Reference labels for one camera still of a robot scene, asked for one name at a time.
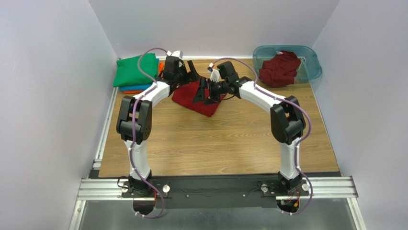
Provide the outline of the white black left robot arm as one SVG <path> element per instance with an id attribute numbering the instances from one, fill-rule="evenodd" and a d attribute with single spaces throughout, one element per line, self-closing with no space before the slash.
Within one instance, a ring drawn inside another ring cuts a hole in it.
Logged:
<path id="1" fill-rule="evenodd" d="M 154 193 L 147 160 L 147 139 L 152 130 L 154 106 L 171 96 L 180 86 L 195 82 L 199 77 L 191 60 L 168 56 L 163 71 L 149 88 L 135 96 L 122 98 L 116 131 L 128 151 L 130 173 L 125 188 L 129 193 L 140 196 Z"/>

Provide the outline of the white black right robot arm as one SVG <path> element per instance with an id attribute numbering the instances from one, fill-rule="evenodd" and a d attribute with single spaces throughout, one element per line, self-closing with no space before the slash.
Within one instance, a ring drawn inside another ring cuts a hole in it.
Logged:
<path id="1" fill-rule="evenodd" d="M 199 77 L 198 89 L 193 103 L 205 105 L 218 104 L 221 96 L 233 95 L 262 108 L 270 115 L 271 132 L 280 144 L 281 166 L 276 185 L 281 194 L 296 190 L 302 182 L 300 160 L 300 141 L 306 122 L 297 98 L 283 97 L 260 87 L 248 77 L 240 77 L 230 61 L 221 63 L 216 68 L 208 67 L 210 78 Z"/>

